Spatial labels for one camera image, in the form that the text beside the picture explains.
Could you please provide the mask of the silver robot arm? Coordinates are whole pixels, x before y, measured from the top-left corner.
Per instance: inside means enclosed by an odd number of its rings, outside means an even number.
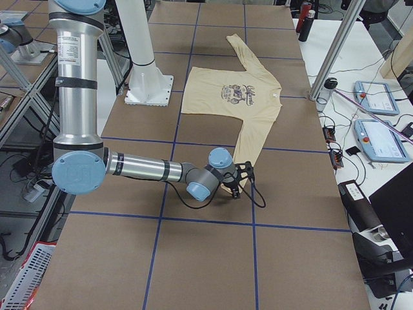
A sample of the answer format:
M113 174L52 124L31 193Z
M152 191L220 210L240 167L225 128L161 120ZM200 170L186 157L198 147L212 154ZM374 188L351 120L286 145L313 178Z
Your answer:
M212 150L203 168L114 152L97 132L97 42L103 35L104 1L50 1L57 32L60 132L54 139L54 183L66 193L96 190L108 174L136 180L179 182L197 201L210 201L220 185L239 197L253 180L250 162L235 163L224 148Z

